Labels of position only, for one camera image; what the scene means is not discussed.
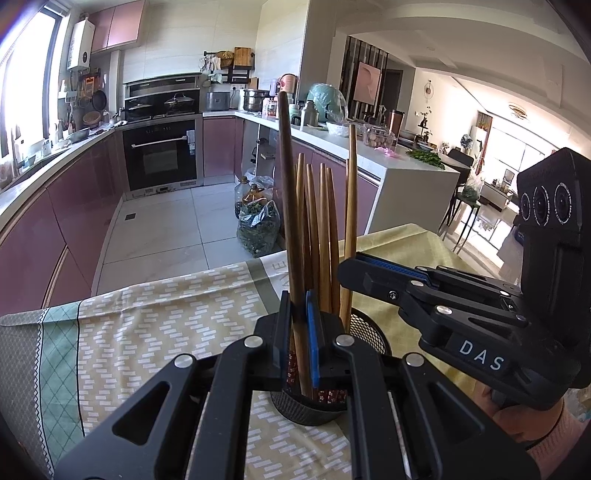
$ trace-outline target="human hand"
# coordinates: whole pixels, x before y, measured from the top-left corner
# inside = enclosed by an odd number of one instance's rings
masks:
[[[491,392],[490,387],[477,381],[472,393],[472,400],[505,433],[520,443],[533,442],[548,435],[558,423],[564,406],[564,400],[561,398],[556,405],[546,411],[534,410],[525,405],[515,405],[501,410],[492,401]]]

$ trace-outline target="oven handle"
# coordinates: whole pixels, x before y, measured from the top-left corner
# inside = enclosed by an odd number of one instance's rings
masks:
[[[180,137],[180,138],[171,138],[170,140],[159,140],[157,142],[142,143],[140,145],[132,144],[131,145],[131,148],[147,147],[148,145],[158,145],[160,143],[178,142],[180,140],[186,140],[186,139],[187,139],[187,136],[184,135],[183,137]]]

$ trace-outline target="black camera housing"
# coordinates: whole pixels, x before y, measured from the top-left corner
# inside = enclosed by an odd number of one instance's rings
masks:
[[[591,383],[589,187],[591,161],[569,148],[517,175],[523,300],[580,362],[573,388]]]

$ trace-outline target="pink sleeve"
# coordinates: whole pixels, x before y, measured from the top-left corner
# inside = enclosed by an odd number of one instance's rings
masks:
[[[542,480],[548,478],[564,461],[586,426],[587,422],[579,422],[564,408],[554,431],[543,442],[528,450],[538,464]]]

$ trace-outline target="oven door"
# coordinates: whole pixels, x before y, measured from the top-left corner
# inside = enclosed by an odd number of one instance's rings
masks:
[[[130,191],[197,180],[195,122],[170,122],[123,133]]]

